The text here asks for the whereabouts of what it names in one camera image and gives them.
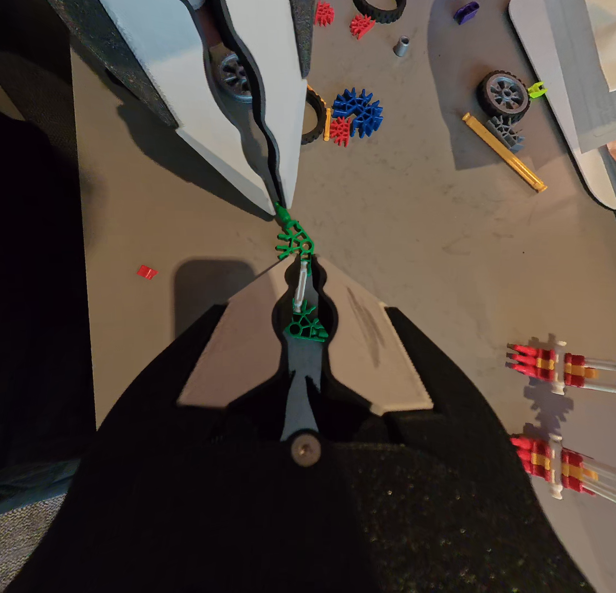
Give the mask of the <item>blue toy connector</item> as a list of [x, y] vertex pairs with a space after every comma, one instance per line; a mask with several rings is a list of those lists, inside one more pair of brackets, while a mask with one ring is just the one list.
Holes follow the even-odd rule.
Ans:
[[349, 137], [370, 137], [381, 127], [383, 108], [378, 100], [373, 100], [373, 94], [363, 89], [357, 93], [355, 88], [345, 89], [333, 101], [331, 112], [331, 128], [334, 122], [343, 123]]

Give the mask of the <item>toy wheel with black tire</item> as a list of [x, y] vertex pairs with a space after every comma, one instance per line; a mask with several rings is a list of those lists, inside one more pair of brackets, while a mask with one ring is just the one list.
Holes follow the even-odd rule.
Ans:
[[519, 122], [530, 107], [525, 84], [503, 70], [488, 73], [477, 85], [475, 96], [489, 119], [509, 119], [512, 124]]

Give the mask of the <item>white toy rod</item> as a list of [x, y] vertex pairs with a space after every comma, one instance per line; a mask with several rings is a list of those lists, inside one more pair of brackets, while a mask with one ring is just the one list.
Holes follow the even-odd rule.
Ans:
[[300, 314], [302, 312], [309, 267], [310, 261], [308, 259], [302, 259], [300, 261], [298, 284], [293, 298], [294, 314]]

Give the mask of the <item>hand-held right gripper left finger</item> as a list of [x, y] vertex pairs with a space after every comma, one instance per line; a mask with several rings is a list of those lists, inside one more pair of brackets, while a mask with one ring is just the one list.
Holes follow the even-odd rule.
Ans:
[[276, 305], [287, 294], [283, 259], [235, 293], [177, 399], [178, 406], [223, 409], [287, 370], [287, 350], [275, 323]]

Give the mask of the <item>person's black clothing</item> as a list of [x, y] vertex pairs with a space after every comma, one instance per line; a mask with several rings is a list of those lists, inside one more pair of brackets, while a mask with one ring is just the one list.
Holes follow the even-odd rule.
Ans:
[[1, 479], [96, 430], [80, 191], [47, 135], [1, 114]]

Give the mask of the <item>long yellow toy rod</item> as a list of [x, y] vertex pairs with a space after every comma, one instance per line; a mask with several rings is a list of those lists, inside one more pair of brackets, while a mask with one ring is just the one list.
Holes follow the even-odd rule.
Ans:
[[540, 193], [547, 190], [548, 186], [531, 170], [529, 169], [518, 157], [512, 153], [497, 137], [492, 134], [486, 126], [482, 125], [470, 112], [466, 112], [462, 116], [462, 121], [466, 126], [473, 130], [473, 132], [485, 142], [491, 150], [500, 156], [500, 158], [516, 172], [528, 185]]

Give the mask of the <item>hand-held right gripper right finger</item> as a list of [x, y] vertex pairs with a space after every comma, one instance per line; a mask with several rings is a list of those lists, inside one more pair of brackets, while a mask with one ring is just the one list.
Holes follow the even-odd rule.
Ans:
[[333, 304], [335, 327], [327, 346], [333, 380], [378, 416], [431, 411], [418, 371], [386, 312], [386, 305], [331, 261], [318, 258], [325, 301]]

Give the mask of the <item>red yellow toy assembly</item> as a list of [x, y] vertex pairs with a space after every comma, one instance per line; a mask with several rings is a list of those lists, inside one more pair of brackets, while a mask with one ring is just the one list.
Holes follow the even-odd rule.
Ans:
[[529, 379], [545, 383], [556, 395], [573, 389], [615, 394], [615, 360], [577, 355], [567, 342], [549, 334], [545, 342], [509, 344], [506, 364]]
[[544, 480], [552, 498], [561, 501], [566, 492], [598, 496], [615, 503], [615, 467], [564, 445], [561, 435], [550, 433], [547, 439], [529, 435], [511, 435], [524, 470]]

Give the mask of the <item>grey toy wheel hub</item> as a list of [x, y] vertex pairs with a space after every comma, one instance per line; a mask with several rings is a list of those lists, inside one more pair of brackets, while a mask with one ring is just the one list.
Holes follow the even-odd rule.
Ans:
[[243, 104], [252, 103], [250, 83], [237, 54], [227, 48], [211, 52], [212, 72], [220, 89]]

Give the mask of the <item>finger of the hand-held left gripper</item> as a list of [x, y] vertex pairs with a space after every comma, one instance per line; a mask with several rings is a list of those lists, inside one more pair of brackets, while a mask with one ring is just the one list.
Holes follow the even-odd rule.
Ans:
[[209, 55], [189, 0], [99, 0], [167, 105], [176, 133], [243, 196], [274, 215], [240, 131], [214, 94]]
[[290, 0], [219, 0], [232, 42], [248, 64], [257, 124], [266, 136], [278, 195], [290, 208], [296, 189], [307, 81], [302, 77]]

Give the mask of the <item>grey toy connector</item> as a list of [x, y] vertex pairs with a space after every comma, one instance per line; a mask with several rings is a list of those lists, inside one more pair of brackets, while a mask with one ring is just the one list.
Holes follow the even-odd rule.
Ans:
[[511, 117], [494, 116], [487, 120], [485, 126], [512, 153], [524, 148], [524, 137], [518, 133]]

